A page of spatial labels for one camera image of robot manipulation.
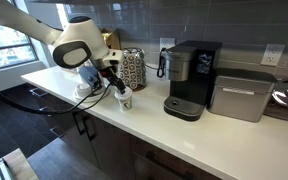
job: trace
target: electrical outlet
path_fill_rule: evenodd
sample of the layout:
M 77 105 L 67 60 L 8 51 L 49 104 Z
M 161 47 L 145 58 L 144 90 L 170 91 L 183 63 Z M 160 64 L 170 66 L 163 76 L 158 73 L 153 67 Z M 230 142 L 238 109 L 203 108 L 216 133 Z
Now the electrical outlet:
M 160 51 L 162 48 L 171 48 L 175 46 L 175 38 L 160 38 Z
M 283 44 L 268 44 L 261 64 L 267 66 L 277 66 L 284 48 L 285 45 Z

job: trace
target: coffee maker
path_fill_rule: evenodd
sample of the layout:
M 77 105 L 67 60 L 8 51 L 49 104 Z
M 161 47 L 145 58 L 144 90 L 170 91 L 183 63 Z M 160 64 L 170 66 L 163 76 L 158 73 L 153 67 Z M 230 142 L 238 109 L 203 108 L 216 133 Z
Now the coffee maker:
M 171 80 L 164 111 L 186 121 L 196 121 L 210 101 L 214 71 L 222 43 L 185 41 L 166 50 L 166 78 Z

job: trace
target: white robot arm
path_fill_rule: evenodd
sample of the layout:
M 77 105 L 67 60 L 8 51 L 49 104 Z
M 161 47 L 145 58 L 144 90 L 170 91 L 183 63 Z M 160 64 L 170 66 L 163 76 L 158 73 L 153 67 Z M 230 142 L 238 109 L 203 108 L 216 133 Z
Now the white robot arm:
M 122 51 L 109 49 L 92 19 L 76 17 L 67 28 L 57 30 L 0 0 L 0 25 L 18 30 L 46 45 L 53 46 L 53 59 L 63 68 L 75 68 L 87 60 L 103 77 L 124 93 L 124 83 L 116 77 L 116 66 L 122 60 Z

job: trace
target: kitchen counter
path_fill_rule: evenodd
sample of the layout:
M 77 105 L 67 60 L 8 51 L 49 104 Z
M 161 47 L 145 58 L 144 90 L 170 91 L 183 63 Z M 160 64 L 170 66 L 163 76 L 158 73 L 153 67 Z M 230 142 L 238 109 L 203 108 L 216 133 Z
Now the kitchen counter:
M 64 101 L 78 102 L 73 97 L 76 74 L 53 67 L 22 78 Z M 207 110 L 198 121 L 183 121 L 163 110 L 169 81 L 151 74 L 147 87 L 133 93 L 129 111 L 120 110 L 113 91 L 87 112 L 222 179 L 288 179 L 288 121 L 263 116 L 252 123 Z

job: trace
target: coffee cup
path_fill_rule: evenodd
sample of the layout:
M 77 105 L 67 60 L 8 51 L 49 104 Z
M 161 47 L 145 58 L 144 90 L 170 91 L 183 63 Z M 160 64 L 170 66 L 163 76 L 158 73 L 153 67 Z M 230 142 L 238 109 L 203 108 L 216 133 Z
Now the coffee cup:
M 132 89 L 125 88 L 125 93 L 121 94 L 118 90 L 115 92 L 115 97 L 120 104 L 122 110 L 129 110 L 132 108 Z

